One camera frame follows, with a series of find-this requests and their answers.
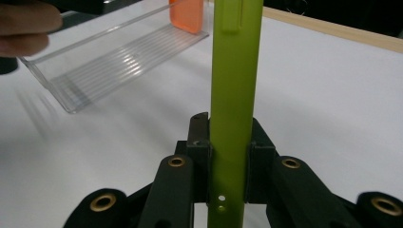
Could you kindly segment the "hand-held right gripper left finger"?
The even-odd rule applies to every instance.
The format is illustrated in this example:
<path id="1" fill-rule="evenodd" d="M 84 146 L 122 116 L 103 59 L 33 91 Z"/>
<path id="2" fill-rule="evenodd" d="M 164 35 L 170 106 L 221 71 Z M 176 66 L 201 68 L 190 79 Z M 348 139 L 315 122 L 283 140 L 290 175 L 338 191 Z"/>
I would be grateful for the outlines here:
<path id="1" fill-rule="evenodd" d="M 194 163 L 194 201 L 209 201 L 209 173 L 211 145 L 209 141 L 208 113 L 202 112 L 190 118 L 186 141 L 178 141 L 176 155 L 185 155 Z"/>

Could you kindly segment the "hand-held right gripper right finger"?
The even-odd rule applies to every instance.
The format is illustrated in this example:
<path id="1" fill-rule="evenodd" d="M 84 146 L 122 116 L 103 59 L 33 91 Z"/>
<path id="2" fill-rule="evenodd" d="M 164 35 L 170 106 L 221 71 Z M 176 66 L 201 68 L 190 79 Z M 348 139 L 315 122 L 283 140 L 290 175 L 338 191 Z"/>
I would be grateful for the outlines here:
<path id="1" fill-rule="evenodd" d="M 267 203 L 271 185 L 271 166 L 278 155 L 257 119 L 253 119 L 252 139 L 247 153 L 247 179 L 245 201 L 247 203 Z"/>

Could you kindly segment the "green cartoon phone case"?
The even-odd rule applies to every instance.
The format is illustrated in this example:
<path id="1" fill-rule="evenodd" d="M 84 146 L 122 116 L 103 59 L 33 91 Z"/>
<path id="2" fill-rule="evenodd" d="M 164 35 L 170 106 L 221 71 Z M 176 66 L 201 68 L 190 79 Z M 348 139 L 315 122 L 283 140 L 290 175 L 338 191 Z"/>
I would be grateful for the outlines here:
<path id="1" fill-rule="evenodd" d="M 214 0 L 207 228 L 242 228 L 263 0 Z"/>

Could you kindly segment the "clear plastic tray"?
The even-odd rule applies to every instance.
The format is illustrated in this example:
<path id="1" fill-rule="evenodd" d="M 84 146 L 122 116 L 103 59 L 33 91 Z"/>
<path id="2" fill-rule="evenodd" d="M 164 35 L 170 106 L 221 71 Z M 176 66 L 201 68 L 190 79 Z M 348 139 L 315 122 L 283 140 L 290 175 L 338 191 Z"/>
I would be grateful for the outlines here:
<path id="1" fill-rule="evenodd" d="M 45 51 L 20 61 L 68 113 L 144 75 L 209 35 L 203 0 L 196 34 L 170 23 L 168 0 L 139 0 L 104 15 L 66 11 Z"/>

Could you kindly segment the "orange phone case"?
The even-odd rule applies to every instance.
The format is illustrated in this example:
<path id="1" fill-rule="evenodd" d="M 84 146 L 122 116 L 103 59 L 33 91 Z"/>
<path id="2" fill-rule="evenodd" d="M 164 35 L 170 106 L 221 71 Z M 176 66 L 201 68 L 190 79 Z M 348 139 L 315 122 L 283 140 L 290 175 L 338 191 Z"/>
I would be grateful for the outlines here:
<path id="1" fill-rule="evenodd" d="M 203 0 L 168 0 L 170 23 L 192 34 L 202 30 Z"/>

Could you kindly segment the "light wooden table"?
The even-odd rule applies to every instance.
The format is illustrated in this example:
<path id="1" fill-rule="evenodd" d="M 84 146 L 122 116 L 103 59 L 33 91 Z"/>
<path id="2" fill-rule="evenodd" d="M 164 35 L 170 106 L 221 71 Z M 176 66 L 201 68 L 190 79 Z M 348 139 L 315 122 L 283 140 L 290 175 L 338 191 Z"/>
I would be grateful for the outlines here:
<path id="1" fill-rule="evenodd" d="M 263 8 L 262 15 L 266 18 L 271 18 L 280 22 L 314 30 L 338 38 L 343 38 L 378 48 L 384 48 L 397 53 L 403 53 L 403 39 L 396 37 L 363 29 L 342 26 L 339 24 L 267 7 Z"/>

